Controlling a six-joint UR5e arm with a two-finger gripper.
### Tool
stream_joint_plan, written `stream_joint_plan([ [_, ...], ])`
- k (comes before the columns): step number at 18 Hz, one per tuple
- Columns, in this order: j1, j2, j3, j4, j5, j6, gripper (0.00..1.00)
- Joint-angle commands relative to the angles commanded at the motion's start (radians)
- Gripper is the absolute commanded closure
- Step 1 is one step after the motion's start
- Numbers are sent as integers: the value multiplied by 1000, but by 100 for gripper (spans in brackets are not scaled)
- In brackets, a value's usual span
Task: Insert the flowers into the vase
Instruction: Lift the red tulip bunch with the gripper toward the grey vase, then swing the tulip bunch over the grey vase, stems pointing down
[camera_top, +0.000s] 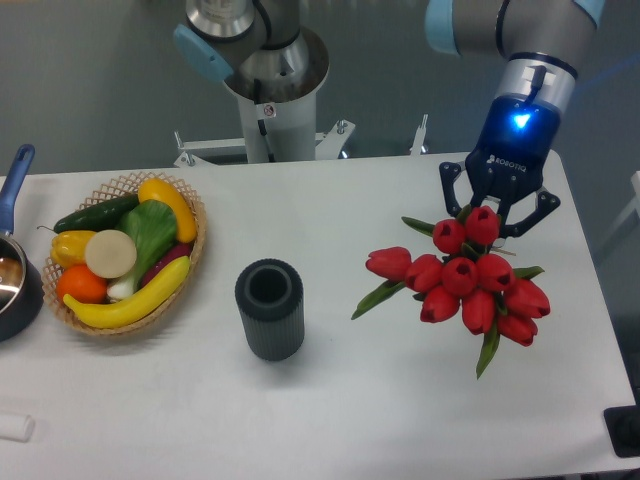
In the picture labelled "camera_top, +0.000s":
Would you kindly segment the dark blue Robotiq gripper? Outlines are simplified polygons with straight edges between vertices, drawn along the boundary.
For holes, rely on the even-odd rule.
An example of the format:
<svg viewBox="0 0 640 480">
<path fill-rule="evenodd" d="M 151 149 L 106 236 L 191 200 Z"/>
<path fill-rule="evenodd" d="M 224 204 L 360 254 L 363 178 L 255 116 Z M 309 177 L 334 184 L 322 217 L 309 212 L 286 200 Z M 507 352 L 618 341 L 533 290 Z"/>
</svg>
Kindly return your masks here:
<svg viewBox="0 0 640 480">
<path fill-rule="evenodd" d="M 538 190 L 543 183 L 544 162 L 561 121 L 559 113 L 518 98 L 501 96 L 489 109 L 475 148 L 464 161 L 444 161 L 439 175 L 445 208 L 459 215 L 471 201 L 476 207 L 490 197 L 502 212 Z M 457 182 L 466 174 L 473 195 L 458 198 Z M 561 205 L 548 190 L 536 192 L 533 211 L 524 219 L 504 224 L 501 237 L 521 237 Z"/>
</svg>

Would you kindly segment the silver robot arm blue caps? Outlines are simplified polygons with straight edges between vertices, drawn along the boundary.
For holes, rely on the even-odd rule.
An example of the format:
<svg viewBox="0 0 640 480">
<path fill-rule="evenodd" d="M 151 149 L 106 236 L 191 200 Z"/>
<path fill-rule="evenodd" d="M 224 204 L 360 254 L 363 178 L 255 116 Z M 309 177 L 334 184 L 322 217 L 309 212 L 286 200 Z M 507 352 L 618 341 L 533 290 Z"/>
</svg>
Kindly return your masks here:
<svg viewBox="0 0 640 480">
<path fill-rule="evenodd" d="M 506 61 L 474 149 L 439 166 L 447 212 L 457 216 L 454 184 L 467 175 L 480 206 L 491 199 L 500 238 L 517 238 L 560 204 L 543 169 L 594 37 L 601 1 L 431 1 L 424 28 L 436 51 L 497 53 Z"/>
</svg>

